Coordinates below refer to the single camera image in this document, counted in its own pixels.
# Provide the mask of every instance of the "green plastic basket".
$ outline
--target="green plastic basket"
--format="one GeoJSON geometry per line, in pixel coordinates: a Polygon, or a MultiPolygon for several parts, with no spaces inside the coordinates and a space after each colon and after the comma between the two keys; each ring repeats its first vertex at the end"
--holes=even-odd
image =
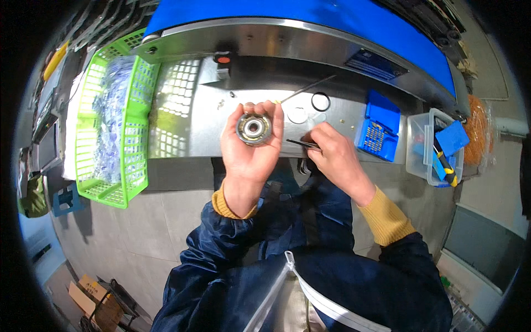
{"type": "Polygon", "coordinates": [[[102,91],[101,78],[107,63],[128,55],[140,44],[145,29],[130,33],[97,51],[82,82],[75,139],[75,171],[79,195],[96,202],[125,209],[129,201],[148,186],[148,113],[160,65],[150,65],[136,57],[122,109],[123,125],[120,153],[121,182],[108,183],[95,178],[94,152],[98,135],[98,116],[92,109],[102,91]]]}

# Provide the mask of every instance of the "red button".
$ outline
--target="red button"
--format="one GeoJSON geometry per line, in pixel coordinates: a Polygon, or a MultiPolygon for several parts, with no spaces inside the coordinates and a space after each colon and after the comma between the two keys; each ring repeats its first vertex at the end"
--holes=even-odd
{"type": "Polygon", "coordinates": [[[222,57],[218,58],[218,62],[219,63],[229,63],[230,62],[230,58],[228,58],[226,56],[222,56],[222,57]]]}

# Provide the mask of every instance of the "zipper pull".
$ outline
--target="zipper pull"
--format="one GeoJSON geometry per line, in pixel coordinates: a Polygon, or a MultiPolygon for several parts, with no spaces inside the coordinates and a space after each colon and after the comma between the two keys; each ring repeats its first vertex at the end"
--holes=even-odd
{"type": "Polygon", "coordinates": [[[290,271],[293,271],[295,269],[295,258],[293,257],[293,253],[289,250],[286,250],[284,252],[284,255],[286,256],[287,260],[286,265],[288,266],[290,271]]]}

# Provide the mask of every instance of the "tweezers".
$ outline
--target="tweezers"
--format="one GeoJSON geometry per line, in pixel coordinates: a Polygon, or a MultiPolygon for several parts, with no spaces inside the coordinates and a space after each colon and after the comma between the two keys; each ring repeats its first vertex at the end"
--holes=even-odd
{"type": "Polygon", "coordinates": [[[308,142],[303,142],[303,141],[295,141],[295,140],[290,140],[290,139],[287,139],[286,140],[287,142],[290,142],[290,143],[295,143],[295,144],[298,144],[300,146],[303,146],[305,148],[308,148],[308,149],[317,149],[317,150],[321,150],[321,148],[315,144],[315,143],[308,143],[308,142]]]}

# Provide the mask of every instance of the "gray floor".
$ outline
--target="gray floor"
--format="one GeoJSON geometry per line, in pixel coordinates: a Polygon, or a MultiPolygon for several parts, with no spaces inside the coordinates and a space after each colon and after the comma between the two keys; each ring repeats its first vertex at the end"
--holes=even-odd
{"type": "MultiPolygon", "coordinates": [[[[453,215],[453,189],[430,187],[408,174],[404,166],[362,164],[372,181],[411,218],[430,252],[438,253],[453,215]]],[[[201,165],[202,172],[195,167],[195,174],[211,178],[208,163],[202,160],[196,165],[201,165]]],[[[171,174],[167,169],[159,171],[171,174]]],[[[171,181],[179,183],[186,174],[181,170],[171,181]]],[[[296,174],[296,180],[303,183],[305,176],[296,174]]],[[[115,278],[145,310],[148,322],[160,309],[168,273],[179,265],[179,253],[187,248],[186,236],[199,225],[200,211],[213,193],[151,189],[131,200],[126,210],[84,201],[85,210],[54,219],[64,254],[77,275],[115,278]]],[[[353,213],[354,251],[377,259],[380,249],[355,205],[353,213]]]]}

